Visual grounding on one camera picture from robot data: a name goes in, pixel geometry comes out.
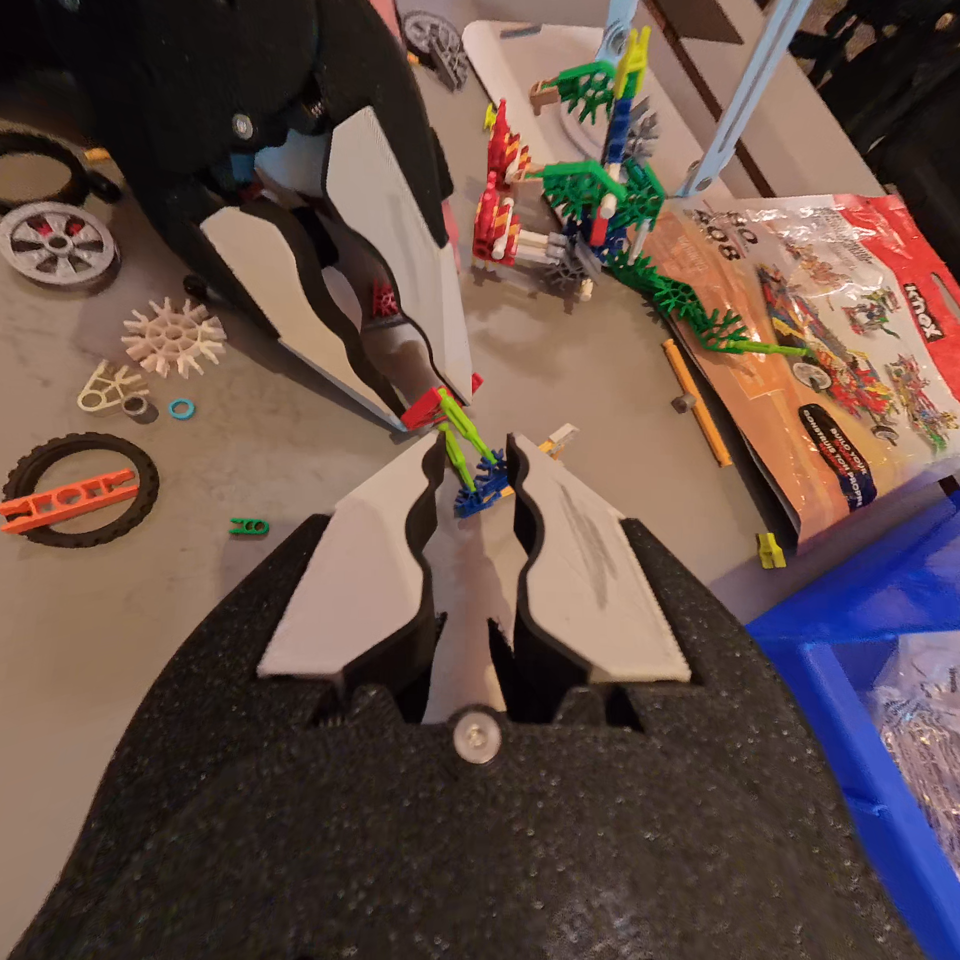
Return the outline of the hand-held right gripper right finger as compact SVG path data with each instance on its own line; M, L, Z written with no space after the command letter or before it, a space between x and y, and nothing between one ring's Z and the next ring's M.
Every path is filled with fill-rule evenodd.
M517 580L512 660L537 719L569 694L687 687L692 668L625 527L627 516L520 433L507 440Z

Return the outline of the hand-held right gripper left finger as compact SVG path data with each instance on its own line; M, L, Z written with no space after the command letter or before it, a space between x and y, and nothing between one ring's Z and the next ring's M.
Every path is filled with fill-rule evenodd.
M322 681L348 705L379 686L423 722L443 630L425 549L438 525L444 440L431 433L342 497L257 665L258 679Z

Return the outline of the small toy rod frame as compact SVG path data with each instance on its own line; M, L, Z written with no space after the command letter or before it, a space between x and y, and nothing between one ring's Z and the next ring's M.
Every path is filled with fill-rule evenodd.
M514 495L509 483L506 450L491 448L445 389L438 390L437 396L432 426L443 438L448 461L461 481L454 500L454 516L465 520ZM469 443L479 456L474 470L469 469L460 440Z

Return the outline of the white snowflake connector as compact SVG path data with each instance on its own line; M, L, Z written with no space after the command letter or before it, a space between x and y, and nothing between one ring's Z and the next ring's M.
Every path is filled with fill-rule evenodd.
M217 365L226 352L227 334L219 318L202 303L186 298L175 305L170 297L150 310L130 312L121 338L126 355L144 371L167 378L176 373L187 379L204 374L204 361Z

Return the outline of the black rubber tyre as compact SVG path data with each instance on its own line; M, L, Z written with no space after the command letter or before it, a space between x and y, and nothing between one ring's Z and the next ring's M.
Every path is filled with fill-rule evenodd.
M11 210L30 203L53 202L72 207L81 207L90 196L90 182L86 167L78 157L58 141L38 134L16 130L4 130L1 133L1 157L8 155L36 155L59 163L69 172L65 186L53 194L32 198L15 199L8 196L2 187L1 210Z
M96 432L69 434L53 438L30 450L7 475L3 486L2 502L40 492L44 474L58 462L87 451L105 451L119 454L139 478L139 492L134 499L117 505L126 505L126 510L114 520L96 529L80 532L63 532L61 525L42 526L26 534L15 534L40 546L62 549L86 549L110 544L129 534L153 509L160 493L160 474L154 461L141 448L125 438Z

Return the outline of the large multicolour toy model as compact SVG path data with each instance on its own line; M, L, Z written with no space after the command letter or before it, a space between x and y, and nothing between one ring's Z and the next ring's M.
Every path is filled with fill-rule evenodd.
M543 268L577 298L586 300L603 271L644 295L658 314L685 321L699 345L721 354L812 357L798 344L755 339L743 319L708 313L690 284L661 274L643 254L666 194L649 164L640 162L631 137L643 90L651 30L630 29L618 62L595 59L542 80L531 104L553 103L594 121L603 110L606 130L599 158L534 163L512 131L507 102L498 102L487 144L486 186L478 200L471 260L478 269Z

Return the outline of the long orange rod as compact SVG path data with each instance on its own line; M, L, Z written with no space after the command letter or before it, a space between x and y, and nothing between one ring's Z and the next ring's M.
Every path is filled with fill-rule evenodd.
M673 339L665 340L661 347L678 381L678 388L680 390L678 396L684 393L691 393L696 395L700 400L697 408L691 412L691 414L699 426L702 436L709 446L718 467L721 469L732 467L734 464L733 457L716 426L713 415L702 398L701 391L694 380L690 367L684 358L684 354Z

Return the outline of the grey spoked wheel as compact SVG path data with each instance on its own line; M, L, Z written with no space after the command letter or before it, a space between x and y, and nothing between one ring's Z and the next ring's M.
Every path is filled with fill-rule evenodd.
M450 21L427 10L411 10L400 19L408 52L432 70L450 92L463 90L470 65L461 34Z

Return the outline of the ivory fan connector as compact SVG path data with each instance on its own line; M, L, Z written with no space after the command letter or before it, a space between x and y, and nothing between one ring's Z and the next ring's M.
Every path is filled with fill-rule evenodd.
M127 400L149 396L149 387L140 373L102 359L79 391L76 403L84 413L103 416L122 412Z

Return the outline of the blue storage bin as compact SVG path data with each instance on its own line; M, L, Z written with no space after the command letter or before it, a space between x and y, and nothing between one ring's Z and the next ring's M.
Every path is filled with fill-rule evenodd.
M958 633L958 492L748 624L819 738L870 862L928 958L959 956L958 877L865 702L902 637Z

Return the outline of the pale blue metal strut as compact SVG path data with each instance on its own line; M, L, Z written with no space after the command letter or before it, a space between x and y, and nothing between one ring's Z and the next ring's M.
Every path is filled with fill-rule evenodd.
M607 65L612 71L617 71L628 46L639 4L639 1L608 2L606 24L595 55L597 64Z
M719 179L735 154L739 138L810 4L810 1L777 1L766 14L764 27L730 103L718 121L714 136L702 158L690 166L676 197L686 199L697 196Z

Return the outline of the orange ladder connector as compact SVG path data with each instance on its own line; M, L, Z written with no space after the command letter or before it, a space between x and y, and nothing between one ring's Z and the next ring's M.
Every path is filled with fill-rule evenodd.
M130 468L36 491L2 502L2 532L24 535L135 499L138 493L138 474Z

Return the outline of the clear plastic bag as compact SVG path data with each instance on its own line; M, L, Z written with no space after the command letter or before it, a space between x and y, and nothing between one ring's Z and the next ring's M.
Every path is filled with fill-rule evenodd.
M959 857L959 632L901 636L867 694L870 717L943 851Z

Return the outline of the dark furniture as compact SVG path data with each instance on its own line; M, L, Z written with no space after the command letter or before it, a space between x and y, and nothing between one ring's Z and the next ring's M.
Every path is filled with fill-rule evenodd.
M958 98L957 1L811 2L789 52L884 188L903 192L911 140Z

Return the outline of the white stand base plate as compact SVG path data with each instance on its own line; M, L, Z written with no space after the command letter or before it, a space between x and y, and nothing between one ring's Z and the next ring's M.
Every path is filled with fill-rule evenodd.
M518 23L476 20L462 32L471 65L490 101L505 100L513 133L529 147L534 162L598 160L608 120L600 108L596 121L578 120L578 111L568 112L560 102L535 112L529 96L540 81L554 78L567 68L588 63L596 53L603 31L599 27L543 25L536 33L505 37ZM684 183L703 148L688 125L664 81L686 81L685 71L656 25L651 25L648 67L641 92L634 103L645 103L656 120L651 166L668 196Z

